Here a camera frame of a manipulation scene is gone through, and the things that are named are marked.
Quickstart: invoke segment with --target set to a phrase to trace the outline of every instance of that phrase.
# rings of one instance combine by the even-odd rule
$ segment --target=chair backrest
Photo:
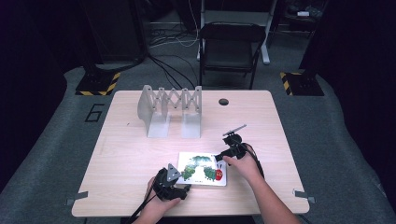
[[[201,29],[200,39],[248,41],[262,44],[265,40],[265,28],[254,23],[214,21]]]

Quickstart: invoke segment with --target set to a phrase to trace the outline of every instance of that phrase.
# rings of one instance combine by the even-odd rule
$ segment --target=cable
[[[187,37],[189,35],[188,31],[183,31],[181,25],[180,25],[180,31],[177,34],[174,35],[167,35],[166,32],[175,32],[175,28],[177,27],[177,25],[175,25],[172,29],[155,29],[151,32],[151,35],[157,37],[157,38],[153,38],[149,41],[149,45],[150,46],[155,46],[158,43],[161,43],[165,40],[168,39],[181,39],[184,37]]]
[[[139,212],[143,210],[143,208],[146,206],[146,204],[148,204],[153,198],[155,198],[157,196],[157,193],[156,193],[154,196],[152,196],[149,199],[149,195],[152,192],[152,189],[154,188],[154,183],[155,183],[155,179],[151,183],[151,187],[148,190],[148,194],[146,195],[145,200],[143,200],[143,202],[136,209],[136,211],[134,211],[134,213],[128,218],[128,220],[125,221],[125,224],[131,224],[133,221],[135,221],[137,214],[139,214]]]
[[[175,78],[163,67],[163,65],[160,64],[159,62],[157,62],[157,59],[156,59],[156,58],[152,57],[151,55],[149,55],[148,57],[149,57],[154,63],[156,63],[158,66],[160,66],[160,67],[163,69],[163,71],[165,72],[166,78],[168,78],[168,76],[171,77],[171,78],[176,82],[176,84],[182,89],[182,87],[180,86],[180,84],[178,84],[178,82],[175,80]],[[168,79],[168,81],[169,81],[169,83],[170,83],[175,89],[177,89],[177,88],[172,84],[172,82],[170,82],[169,79]]]
[[[194,14],[193,14],[193,12],[192,12],[191,0],[189,0],[189,7],[190,7],[190,13],[191,13],[192,19],[193,19],[193,21],[194,21],[194,25],[195,25],[195,32],[196,32],[195,39],[193,39],[193,40],[181,40],[181,38],[186,37],[186,35],[185,35],[185,36],[182,36],[181,38],[178,37],[177,35],[175,35],[175,36],[168,36],[168,37],[166,37],[166,38],[162,37],[161,39],[158,39],[158,40],[162,40],[162,39],[165,39],[165,40],[166,40],[166,39],[174,38],[174,39],[177,40],[177,41],[164,42],[164,43],[157,44],[157,45],[151,45],[151,46],[150,46],[151,49],[152,49],[152,48],[159,47],[159,46],[162,46],[162,45],[166,45],[166,44],[180,44],[181,46],[188,48],[188,47],[193,46],[193,45],[198,41],[198,36],[199,36],[198,25],[197,25],[196,19],[195,19],[195,17],[194,17]]]
[[[190,13],[191,13],[191,16],[192,16],[192,19],[194,20],[194,25],[195,25],[195,32],[196,32],[196,37],[195,37],[195,40],[190,44],[190,45],[183,45],[181,42],[180,42],[180,44],[183,46],[183,47],[191,47],[193,44],[195,44],[195,42],[198,40],[198,25],[197,25],[197,21],[195,20],[195,17],[194,17],[194,13],[192,12],[192,7],[191,7],[191,0],[189,0],[189,7],[190,7]]]
[[[158,66],[160,66],[160,67],[163,69],[163,71],[165,72],[166,77],[169,76],[170,78],[172,78],[172,79],[176,82],[176,84],[177,84],[181,89],[183,89],[183,88],[181,87],[181,85],[180,85],[180,84],[175,80],[175,78],[166,70],[166,68],[163,67],[163,65],[165,65],[165,66],[171,68],[172,70],[174,70],[175,72],[177,72],[178,74],[180,74],[181,76],[183,76],[184,78],[186,78],[186,79],[190,82],[190,84],[192,85],[192,88],[195,89],[195,86],[194,86],[194,84],[190,81],[190,79],[187,78],[187,77],[186,77],[185,75],[183,75],[182,73],[180,73],[178,70],[176,70],[176,68],[174,68],[174,67],[172,67],[171,65],[169,65],[169,64],[167,64],[167,63],[165,63],[165,62],[163,62],[163,61],[161,61],[161,60],[159,60],[159,59],[153,57],[152,55],[149,55],[148,57],[149,57],[153,62],[155,62]]]
[[[191,63],[190,63],[189,61],[183,59],[183,58],[180,57],[180,56],[174,55],[174,54],[160,54],[160,55],[156,55],[156,57],[177,57],[177,58],[179,58],[180,60],[184,61],[185,63],[187,63],[187,64],[190,66],[191,71],[194,73],[195,81],[196,81],[196,83],[197,83],[197,85],[198,85],[198,76],[195,74],[194,68],[192,67],[192,65],[191,65]]]
[[[306,218],[305,216],[303,216],[303,215],[298,215],[300,218],[302,218],[307,224],[312,224],[312,222],[310,222],[309,220],[308,220],[308,218]]]
[[[123,67],[118,67],[118,68],[109,68],[109,69],[104,69],[104,68],[99,68],[99,67],[96,67],[96,68],[101,71],[105,71],[105,72],[118,73],[118,72],[128,70],[130,68],[133,68],[133,67],[137,66],[138,64],[140,64],[142,61],[143,61],[143,59],[134,59],[134,61],[131,64],[125,65]]]
[[[264,177],[264,171],[262,170],[262,164],[260,163],[259,159],[257,158],[257,154],[256,151],[253,149],[253,147],[251,145],[249,145],[248,143],[239,143],[238,141],[230,138],[231,140],[233,140],[237,145],[242,146],[245,151],[250,154],[250,156],[253,158],[253,160],[256,162],[257,168],[259,168],[260,174],[262,175],[262,178],[265,179]],[[245,145],[249,146],[251,148],[251,150],[253,150],[253,152],[251,152]]]

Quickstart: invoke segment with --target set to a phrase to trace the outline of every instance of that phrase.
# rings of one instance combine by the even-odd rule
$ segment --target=round hole
[[[220,105],[228,105],[228,103],[229,103],[229,101],[227,99],[224,99],[224,98],[219,99],[219,104]]]

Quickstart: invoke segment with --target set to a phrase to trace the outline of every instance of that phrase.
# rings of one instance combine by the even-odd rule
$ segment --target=human hand
[[[247,150],[254,154],[253,148],[251,148],[250,145],[245,144],[245,147],[247,148]],[[251,181],[256,178],[262,178],[259,168],[257,167],[257,163],[248,152],[240,160],[228,156],[223,156],[223,160],[228,164],[234,166],[238,173],[242,177],[244,177],[248,183],[251,183]]]
[[[146,196],[147,197],[149,190],[151,188],[151,185],[154,181],[155,177],[152,177],[150,181],[148,182],[148,189],[146,191]],[[171,201],[161,201],[160,198],[155,196],[156,193],[154,190],[151,191],[150,195],[148,196],[148,199],[152,200],[149,201],[149,203],[146,204],[146,206],[143,208],[143,210],[140,212],[139,218],[136,220],[134,223],[157,223],[163,215],[171,208],[175,207],[178,203],[180,203],[181,199],[180,198],[175,198]]]

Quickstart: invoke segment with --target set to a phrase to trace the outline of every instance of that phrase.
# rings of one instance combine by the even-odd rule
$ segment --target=wrist
[[[157,216],[150,216],[147,213],[140,213],[140,216],[137,218],[137,220],[134,222],[134,224],[155,224],[157,223],[161,217],[157,218]]]
[[[247,178],[248,184],[253,188],[261,184],[265,184],[265,179],[261,175],[253,175]]]

